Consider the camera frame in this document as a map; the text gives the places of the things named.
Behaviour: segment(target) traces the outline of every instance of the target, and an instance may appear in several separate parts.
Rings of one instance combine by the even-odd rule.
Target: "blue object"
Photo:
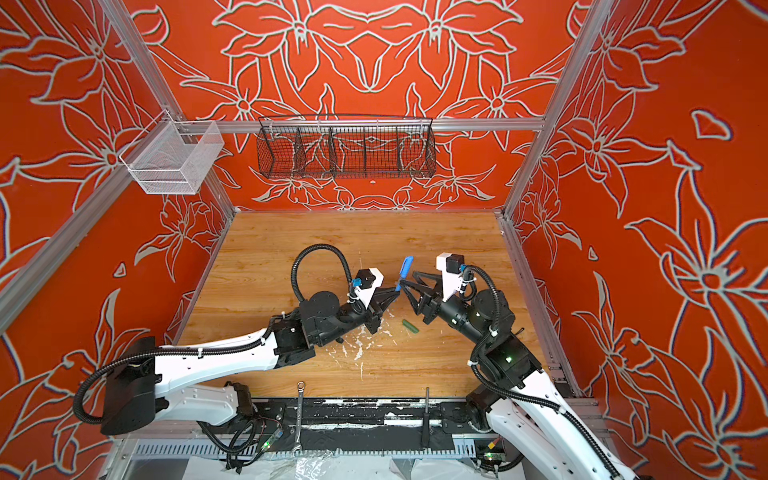
[[[411,271],[411,265],[413,265],[413,257],[408,256],[405,260],[402,262],[402,266],[400,267],[400,280],[405,280],[408,277],[408,272]],[[400,281],[398,280],[397,286],[395,287],[395,291],[400,291]]]

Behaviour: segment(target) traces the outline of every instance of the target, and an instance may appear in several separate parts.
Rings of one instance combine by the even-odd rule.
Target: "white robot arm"
[[[331,292],[309,299],[301,294],[296,274],[301,260],[315,250],[330,250],[344,267],[349,293],[345,303]],[[315,346],[343,341],[348,332],[365,325],[371,333],[399,291],[381,288],[384,276],[376,268],[352,278],[343,254],[323,243],[304,249],[293,263],[291,286],[299,306],[270,319],[266,329],[216,342],[156,347],[154,337],[136,340],[124,355],[90,375],[75,393],[72,410],[82,422],[101,425],[104,435],[120,435],[154,420],[197,420],[222,425],[238,413],[253,411],[250,393],[238,384],[223,388],[200,382],[239,372],[278,369],[315,356]],[[84,410],[88,390],[106,376],[104,413]]]
[[[439,316],[476,344],[468,364],[482,386],[467,397],[475,420],[487,422],[549,480],[636,478],[581,421],[511,332],[515,315],[490,276],[450,253],[437,257],[437,268],[440,275],[413,272],[415,282],[399,283],[425,323]],[[478,292],[475,274],[487,290]]]

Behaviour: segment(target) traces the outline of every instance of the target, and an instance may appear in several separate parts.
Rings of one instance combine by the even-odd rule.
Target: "green object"
[[[410,323],[408,320],[403,320],[403,321],[402,321],[402,325],[403,325],[403,326],[404,326],[406,329],[408,329],[408,330],[410,330],[410,331],[412,331],[412,332],[414,332],[414,333],[419,333],[419,329],[417,329],[417,328],[416,328],[416,327],[415,327],[415,326],[414,326],[412,323]]]
[[[272,444],[277,441],[280,437],[283,436],[283,429],[281,427],[277,427],[277,430],[264,442],[264,445],[261,446],[261,450],[263,452],[266,452],[269,447],[272,446]]]

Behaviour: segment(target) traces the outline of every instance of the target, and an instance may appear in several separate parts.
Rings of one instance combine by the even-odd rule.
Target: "red floral wallpaper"
[[[96,0],[0,5],[0,289],[159,113]]]
[[[111,440],[72,415],[74,392],[139,336],[171,342],[225,226],[205,186],[123,193],[0,337],[0,478],[96,478]]]
[[[0,3],[0,87],[2,288],[160,109],[95,0]],[[111,440],[74,391],[138,336],[174,338],[225,225],[205,186],[129,186],[0,336],[0,478],[96,477]]]
[[[543,115],[589,1],[126,0],[188,118]],[[216,172],[243,210],[496,208],[531,132],[441,134],[430,180],[267,180],[253,135]]]
[[[656,478],[768,475],[764,2],[616,2],[514,212],[579,386]]]

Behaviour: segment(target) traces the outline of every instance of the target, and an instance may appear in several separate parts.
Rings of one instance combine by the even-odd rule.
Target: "wooden tabletop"
[[[493,213],[237,214],[180,344],[250,333],[265,327],[270,316],[297,307],[290,268],[296,255],[313,243],[341,249],[353,276],[361,268],[378,268],[383,286],[395,284],[408,255],[414,257],[412,271],[437,273],[437,255],[463,254],[504,291],[517,317],[513,330],[525,328],[520,339],[545,365]],[[346,296],[343,269],[330,252],[307,256],[298,280],[306,298],[321,290]],[[404,319],[419,333],[408,331]],[[478,385],[467,367],[472,343],[439,318],[425,325],[405,296],[386,311],[378,333],[371,335],[361,326],[344,340],[316,348],[315,358],[296,366],[245,372],[209,384],[245,383],[255,397],[295,396],[300,380],[307,396],[423,396],[428,386],[435,398],[465,396]]]

